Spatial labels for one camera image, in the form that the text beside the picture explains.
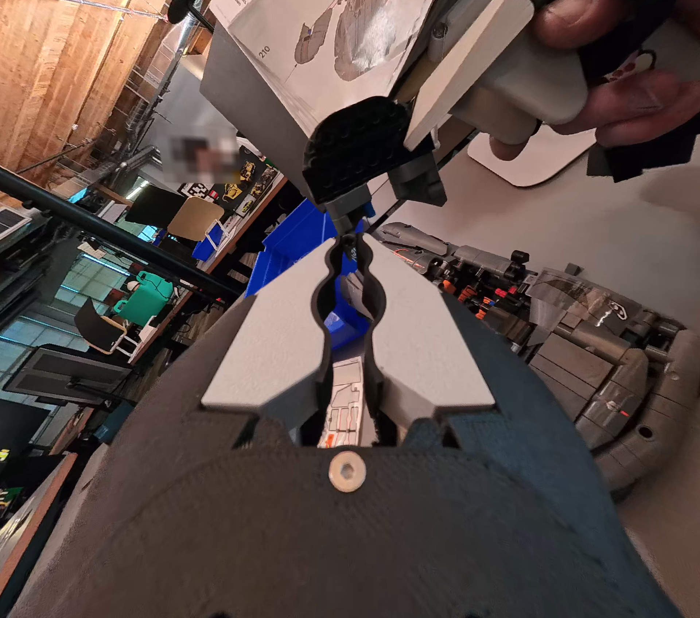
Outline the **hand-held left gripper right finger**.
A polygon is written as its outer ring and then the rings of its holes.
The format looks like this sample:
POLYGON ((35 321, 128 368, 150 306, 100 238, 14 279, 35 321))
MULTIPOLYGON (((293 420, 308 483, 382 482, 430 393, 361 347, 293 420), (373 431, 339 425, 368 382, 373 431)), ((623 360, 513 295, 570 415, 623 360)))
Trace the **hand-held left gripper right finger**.
POLYGON ((395 446, 419 420, 495 413, 495 397, 441 290, 361 234, 365 402, 376 441, 395 446))

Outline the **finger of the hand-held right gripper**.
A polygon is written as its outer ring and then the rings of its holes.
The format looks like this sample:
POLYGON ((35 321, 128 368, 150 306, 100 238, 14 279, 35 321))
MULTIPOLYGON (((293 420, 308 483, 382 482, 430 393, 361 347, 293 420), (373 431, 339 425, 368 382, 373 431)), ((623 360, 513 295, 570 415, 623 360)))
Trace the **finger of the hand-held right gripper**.
POLYGON ((530 0, 492 0, 419 89, 404 145, 412 151, 534 15, 530 0))

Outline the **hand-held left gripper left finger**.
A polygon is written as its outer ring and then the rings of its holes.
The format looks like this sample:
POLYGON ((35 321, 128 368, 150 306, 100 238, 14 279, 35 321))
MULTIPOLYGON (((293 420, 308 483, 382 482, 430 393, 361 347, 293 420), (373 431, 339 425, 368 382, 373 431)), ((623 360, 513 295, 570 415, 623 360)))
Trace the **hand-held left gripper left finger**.
POLYGON ((297 445, 318 446, 333 388, 335 238, 257 294, 201 398, 208 413, 280 422, 297 445))

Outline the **lego sticker sheet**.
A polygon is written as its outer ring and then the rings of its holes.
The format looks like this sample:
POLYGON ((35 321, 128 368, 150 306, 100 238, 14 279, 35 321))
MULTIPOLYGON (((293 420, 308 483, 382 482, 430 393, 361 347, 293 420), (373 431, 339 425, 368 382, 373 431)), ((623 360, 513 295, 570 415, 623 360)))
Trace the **lego sticker sheet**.
POLYGON ((361 443, 365 408, 362 357, 335 362, 333 382, 318 448, 356 447, 361 443))

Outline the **dark grey lego assembly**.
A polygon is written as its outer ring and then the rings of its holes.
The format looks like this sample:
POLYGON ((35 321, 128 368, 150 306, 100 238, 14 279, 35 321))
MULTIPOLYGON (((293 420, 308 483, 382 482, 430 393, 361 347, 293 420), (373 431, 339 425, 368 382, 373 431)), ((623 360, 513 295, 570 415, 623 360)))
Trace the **dark grey lego assembly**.
POLYGON ((386 174, 398 201, 442 206, 447 195, 430 130, 413 150, 405 145, 412 106, 375 96, 329 115, 312 133, 302 175, 313 201, 324 209, 348 258, 354 257, 357 227, 373 215, 369 182, 386 174))

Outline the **grey lego car model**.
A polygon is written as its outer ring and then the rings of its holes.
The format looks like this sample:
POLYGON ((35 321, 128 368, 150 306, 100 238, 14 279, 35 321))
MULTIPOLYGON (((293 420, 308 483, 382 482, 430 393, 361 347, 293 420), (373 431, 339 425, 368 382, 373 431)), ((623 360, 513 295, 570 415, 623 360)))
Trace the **grey lego car model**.
POLYGON ((374 237, 453 295, 538 376, 589 448, 609 491, 628 492, 682 441, 699 398, 699 335, 564 271, 531 270, 400 222, 374 237))

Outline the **person's right hand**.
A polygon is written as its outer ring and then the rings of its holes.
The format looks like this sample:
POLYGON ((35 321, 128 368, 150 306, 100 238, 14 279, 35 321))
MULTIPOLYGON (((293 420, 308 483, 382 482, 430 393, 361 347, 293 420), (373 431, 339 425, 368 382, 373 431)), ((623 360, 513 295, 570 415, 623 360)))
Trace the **person's right hand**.
MULTIPOLYGON (((624 0, 555 0, 537 14, 534 30, 546 46, 575 49, 595 42, 625 16, 624 0)), ((647 70, 591 88, 580 114, 553 129, 560 135, 594 130, 601 146, 624 147, 657 139, 698 113, 698 81, 647 70)))

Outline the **white book stand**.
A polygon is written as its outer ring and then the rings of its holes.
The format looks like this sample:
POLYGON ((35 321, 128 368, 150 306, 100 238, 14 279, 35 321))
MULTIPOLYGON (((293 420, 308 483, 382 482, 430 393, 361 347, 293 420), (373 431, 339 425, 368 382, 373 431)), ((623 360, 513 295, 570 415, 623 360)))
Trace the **white book stand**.
MULTIPOLYGON (((457 0, 443 8, 419 65, 425 80, 490 1, 457 0)), ((535 14, 536 0, 530 1, 535 14)), ((552 125, 581 111, 587 83, 578 54, 544 45, 532 30, 533 17, 433 128, 438 132, 445 121, 465 123, 476 132, 468 156, 520 188, 553 178, 593 141, 592 132, 583 132, 559 146, 552 125)))

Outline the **blue plastic bin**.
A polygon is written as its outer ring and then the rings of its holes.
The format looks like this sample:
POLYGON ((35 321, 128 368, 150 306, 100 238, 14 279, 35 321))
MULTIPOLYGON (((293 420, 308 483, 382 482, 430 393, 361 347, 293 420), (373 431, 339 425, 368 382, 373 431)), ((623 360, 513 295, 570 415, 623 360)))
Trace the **blue plastic bin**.
MULTIPOLYGON (((256 294, 336 235, 328 215, 304 200, 264 239, 265 249, 258 254, 245 297, 256 294)), ((335 281, 336 306, 325 321, 334 351, 364 336, 369 329, 370 316, 362 304, 361 292, 362 277, 357 272, 356 260, 344 256, 341 273, 335 281)))

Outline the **small blue bin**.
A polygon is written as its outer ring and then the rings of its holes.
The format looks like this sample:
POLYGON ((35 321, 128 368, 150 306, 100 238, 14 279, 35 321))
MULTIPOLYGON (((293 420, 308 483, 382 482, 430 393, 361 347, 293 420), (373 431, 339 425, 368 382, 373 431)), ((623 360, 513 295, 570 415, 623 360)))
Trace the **small blue bin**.
POLYGON ((220 221, 214 221, 209 228, 205 230, 205 235, 201 241, 197 243, 192 251, 192 257, 198 262, 207 262, 218 251, 223 243, 228 240, 233 234, 233 228, 220 221))

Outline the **green container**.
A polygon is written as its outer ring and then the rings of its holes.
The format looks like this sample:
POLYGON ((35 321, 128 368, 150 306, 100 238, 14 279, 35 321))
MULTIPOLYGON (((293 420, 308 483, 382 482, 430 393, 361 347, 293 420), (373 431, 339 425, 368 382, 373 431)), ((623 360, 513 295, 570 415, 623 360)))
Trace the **green container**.
POLYGON ((147 271, 139 272, 128 285, 129 296, 119 300, 113 308, 117 316, 140 327, 159 314, 174 293, 170 281, 147 271))

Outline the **chair with wooden back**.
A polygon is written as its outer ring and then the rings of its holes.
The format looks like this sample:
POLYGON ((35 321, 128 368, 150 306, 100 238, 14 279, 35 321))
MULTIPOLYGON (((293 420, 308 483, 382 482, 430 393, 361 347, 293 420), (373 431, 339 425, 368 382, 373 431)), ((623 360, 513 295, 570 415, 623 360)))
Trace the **chair with wooden back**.
POLYGON ((75 327, 90 347, 110 356, 119 352, 130 358, 138 342, 128 336, 128 327, 113 318, 99 314, 91 298, 86 298, 74 316, 75 327))
POLYGON ((225 210, 199 196, 184 196, 147 185, 133 201, 125 220, 164 229, 175 237, 193 242, 207 238, 209 229, 221 224, 225 210))

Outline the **black box with yellow vehicle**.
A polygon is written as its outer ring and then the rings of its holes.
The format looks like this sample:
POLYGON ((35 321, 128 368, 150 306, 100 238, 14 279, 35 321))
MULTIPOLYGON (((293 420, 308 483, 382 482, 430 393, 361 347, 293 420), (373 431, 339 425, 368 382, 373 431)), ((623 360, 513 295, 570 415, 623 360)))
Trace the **black box with yellow vehicle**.
POLYGON ((218 193, 216 204, 223 208, 222 221, 226 222, 247 206, 249 209, 268 192, 279 175, 278 170, 254 155, 244 157, 240 179, 233 183, 215 186, 218 193))

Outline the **dark grey divider panel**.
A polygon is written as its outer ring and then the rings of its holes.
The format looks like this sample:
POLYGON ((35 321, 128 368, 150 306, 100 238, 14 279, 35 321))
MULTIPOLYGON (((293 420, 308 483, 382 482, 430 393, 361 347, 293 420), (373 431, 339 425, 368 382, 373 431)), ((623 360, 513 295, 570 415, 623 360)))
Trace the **dark grey divider panel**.
POLYGON ((308 136, 220 23, 214 28, 200 92, 303 196, 312 199, 302 175, 308 136))

